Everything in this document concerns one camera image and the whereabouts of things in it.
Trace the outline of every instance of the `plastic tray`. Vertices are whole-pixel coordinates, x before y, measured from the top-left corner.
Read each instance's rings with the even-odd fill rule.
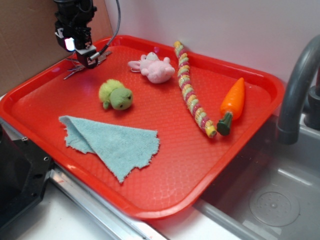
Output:
[[[95,43],[98,49],[108,41]],[[187,208],[247,143],[281,103],[282,83],[276,77],[240,65],[188,53],[190,78],[198,99],[215,123],[220,104],[234,82],[245,79],[245,104],[229,136],[208,138],[197,126],[174,75],[153,84],[131,72],[128,62],[155,52],[178,68],[173,46],[118,36],[112,54],[98,67],[67,80],[73,63],[63,60],[10,91],[0,102],[0,116],[52,156],[54,161],[132,217],[158,219]],[[100,85],[116,79],[133,91],[125,111],[104,110]],[[157,130],[159,152],[149,166],[134,169],[122,184],[95,154],[82,154],[65,143],[60,116],[73,116],[127,127]]]

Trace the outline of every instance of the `bunny ear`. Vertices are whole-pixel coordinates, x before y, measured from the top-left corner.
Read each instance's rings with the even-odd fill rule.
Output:
[[[141,61],[130,61],[128,62],[128,66],[132,72],[140,72],[140,63]]]

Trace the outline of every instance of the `black machine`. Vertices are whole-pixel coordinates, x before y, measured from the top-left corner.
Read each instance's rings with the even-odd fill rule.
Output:
[[[110,41],[97,52],[92,43],[91,28],[87,24],[95,16],[97,7],[93,0],[53,0],[58,7],[55,13],[56,39],[61,47],[68,52],[76,52],[77,60],[86,68],[93,69],[98,65],[97,58],[102,55],[118,33],[120,26],[120,6],[118,7],[118,25]]]
[[[33,141],[12,141],[0,124],[0,232],[41,202],[52,164]]]

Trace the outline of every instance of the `sink basin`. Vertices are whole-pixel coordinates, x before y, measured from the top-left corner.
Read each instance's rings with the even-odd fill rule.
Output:
[[[250,239],[318,240],[319,131],[302,125],[298,142],[282,145],[275,140],[276,120],[272,116],[262,126],[201,199],[225,224],[232,220],[254,233]]]

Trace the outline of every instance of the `cardboard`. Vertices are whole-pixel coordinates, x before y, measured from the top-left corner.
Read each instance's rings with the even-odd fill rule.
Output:
[[[111,36],[105,1],[96,0],[94,41]],[[53,0],[3,0],[0,7],[0,96],[70,55],[55,37]]]

